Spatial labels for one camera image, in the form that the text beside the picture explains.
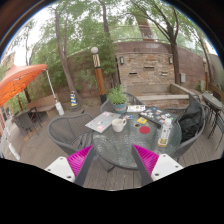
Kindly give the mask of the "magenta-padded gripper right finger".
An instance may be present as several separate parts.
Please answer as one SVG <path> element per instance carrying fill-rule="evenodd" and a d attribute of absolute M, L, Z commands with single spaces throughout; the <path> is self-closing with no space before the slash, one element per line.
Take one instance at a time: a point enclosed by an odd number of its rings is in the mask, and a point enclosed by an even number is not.
<path fill-rule="evenodd" d="M 132 155 L 140 172 L 143 186 L 182 169 L 182 166 L 169 155 L 158 155 L 135 144 L 132 145 Z"/>

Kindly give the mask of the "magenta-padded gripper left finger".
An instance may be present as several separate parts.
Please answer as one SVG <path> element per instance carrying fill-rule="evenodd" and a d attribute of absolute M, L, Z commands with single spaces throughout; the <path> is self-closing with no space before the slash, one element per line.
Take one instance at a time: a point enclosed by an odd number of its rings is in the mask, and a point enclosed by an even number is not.
<path fill-rule="evenodd" d="M 94 146 L 90 145 L 69 157 L 58 157 L 46 171 L 82 186 L 94 156 Z"/>

